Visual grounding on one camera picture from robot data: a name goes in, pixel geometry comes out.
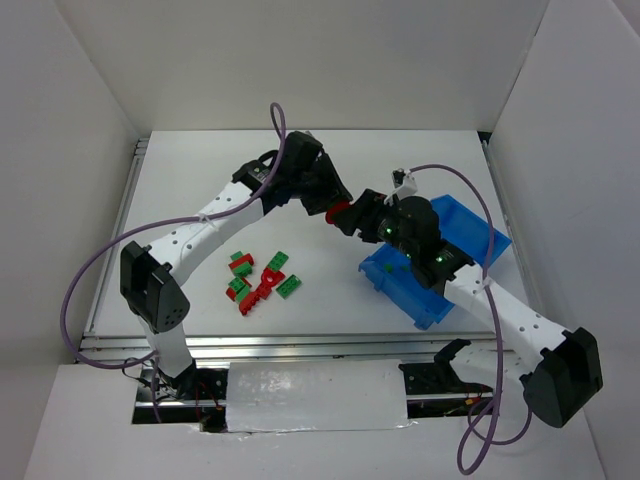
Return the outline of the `red rounded lego brick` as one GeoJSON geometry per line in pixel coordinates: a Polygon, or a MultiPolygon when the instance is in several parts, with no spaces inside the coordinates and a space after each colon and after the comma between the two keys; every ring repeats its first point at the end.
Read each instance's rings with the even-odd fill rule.
{"type": "Polygon", "coordinates": [[[325,213],[325,221],[327,224],[333,225],[335,223],[335,216],[340,212],[349,209],[351,203],[349,201],[340,201],[332,205],[325,213]]]}

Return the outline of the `green 2x4 lego brick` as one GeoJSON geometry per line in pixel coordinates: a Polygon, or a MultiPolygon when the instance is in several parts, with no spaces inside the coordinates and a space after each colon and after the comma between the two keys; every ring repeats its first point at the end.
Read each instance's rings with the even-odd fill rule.
{"type": "Polygon", "coordinates": [[[284,264],[288,261],[289,256],[283,251],[277,251],[271,260],[267,263],[266,268],[272,272],[279,272],[284,264]]]}

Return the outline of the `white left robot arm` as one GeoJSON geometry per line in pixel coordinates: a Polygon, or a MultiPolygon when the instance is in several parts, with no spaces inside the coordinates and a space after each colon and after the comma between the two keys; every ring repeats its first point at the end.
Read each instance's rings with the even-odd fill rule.
{"type": "Polygon", "coordinates": [[[242,165],[195,222],[121,250],[121,295],[158,355],[160,377],[179,396],[191,394],[197,381],[182,326],[190,310],[183,285],[232,236],[291,199],[300,200],[310,216],[352,199],[322,143],[300,131],[288,134],[282,149],[242,165]]]}

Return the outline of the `green 2x3 lego brick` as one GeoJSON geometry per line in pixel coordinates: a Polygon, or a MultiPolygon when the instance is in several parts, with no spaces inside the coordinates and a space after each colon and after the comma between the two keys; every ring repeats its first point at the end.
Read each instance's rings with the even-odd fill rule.
{"type": "Polygon", "coordinates": [[[301,285],[300,278],[292,274],[276,288],[276,291],[281,298],[288,299],[301,285]]]}

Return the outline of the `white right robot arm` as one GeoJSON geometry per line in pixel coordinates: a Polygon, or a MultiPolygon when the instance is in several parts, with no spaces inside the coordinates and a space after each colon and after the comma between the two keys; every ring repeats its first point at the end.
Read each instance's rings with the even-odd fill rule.
{"type": "Polygon", "coordinates": [[[529,369],[520,378],[524,400],[547,425],[565,426],[601,390],[596,338],[545,318],[486,275],[483,263],[496,259],[489,248],[504,252],[510,241],[453,197],[387,203],[367,189],[354,203],[332,207],[326,219],[347,236],[391,247],[412,283],[500,331],[529,369]]]}

